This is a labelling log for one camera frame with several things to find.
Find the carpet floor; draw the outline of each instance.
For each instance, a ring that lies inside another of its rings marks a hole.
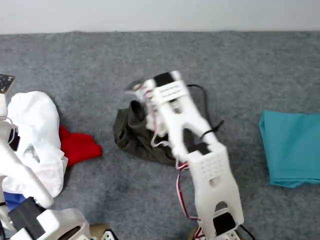
[[[256,239],[320,239],[320,185],[270,185],[258,128],[263,109],[319,112],[320,32],[0,36],[0,73],[17,76],[11,94],[48,93],[61,124],[103,147],[103,157],[67,170],[53,208],[78,208],[90,223],[110,223],[122,240],[187,238],[195,223],[180,208],[176,170],[122,152],[112,129],[118,108],[134,99],[123,92],[128,83],[172,70],[204,86],[212,119],[225,121],[217,137],[228,148],[244,225]],[[201,92],[191,93],[203,113]],[[181,181],[195,212],[188,172]]]

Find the black cable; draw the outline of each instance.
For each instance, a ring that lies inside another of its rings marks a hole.
[[[0,221],[0,240],[6,240],[6,233],[5,233],[5,229],[2,226],[2,223]]]
[[[210,118],[210,114],[209,114],[209,107],[208,107],[208,104],[209,104],[209,98],[208,98],[208,94],[207,94],[207,91],[206,89],[203,87],[203,86],[200,86],[198,84],[188,84],[187,85],[188,88],[198,88],[202,91],[202,94],[203,94],[203,102],[204,102],[204,115],[205,115],[205,118],[206,120],[208,121],[209,125],[210,125],[210,130],[206,131],[205,133],[202,134],[202,136],[200,137],[201,139],[204,138],[204,136],[208,133],[216,133],[218,132],[218,130],[220,129],[220,127],[222,126],[222,124],[224,124],[224,120],[222,120],[221,122],[219,122],[219,124],[217,126],[213,126],[212,124],[212,121],[211,121],[211,118]]]
[[[243,225],[240,225],[240,227],[251,237],[252,240],[256,240],[255,236],[248,229],[246,229]]]

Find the blue cloth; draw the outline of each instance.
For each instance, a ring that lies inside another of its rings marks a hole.
[[[22,194],[9,193],[5,191],[3,192],[3,195],[5,203],[9,210],[14,209],[26,199]]]
[[[259,128],[270,184],[320,183],[320,114],[265,110]]]

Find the red cloth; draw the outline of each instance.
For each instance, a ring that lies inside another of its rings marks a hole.
[[[61,151],[68,160],[68,166],[86,159],[102,156],[102,147],[95,143],[89,134],[70,133],[64,126],[59,126]]]

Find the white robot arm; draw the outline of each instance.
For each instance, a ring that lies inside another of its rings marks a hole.
[[[244,222],[244,215],[227,148],[212,131],[209,132],[211,127],[200,115],[180,73],[167,72],[138,84],[136,82],[133,90],[146,104],[146,127],[154,131],[152,146],[169,145],[177,168],[190,169],[195,189],[196,219],[200,227],[195,238],[202,235],[206,240],[239,239],[235,229]],[[187,149],[184,129],[203,137],[203,142]],[[165,134],[168,134],[168,142],[156,144],[156,135],[163,137]],[[221,202],[226,207],[216,210]]]
[[[3,228],[17,231],[11,240],[97,240],[90,235],[89,224],[77,209],[46,209],[54,202],[52,196],[9,145],[16,143],[18,137],[13,123],[7,121],[6,93],[14,80],[14,76],[0,74],[0,240],[4,238]],[[33,196],[11,211],[2,188],[6,176],[20,180]],[[117,237],[106,229],[102,239],[117,240]]]

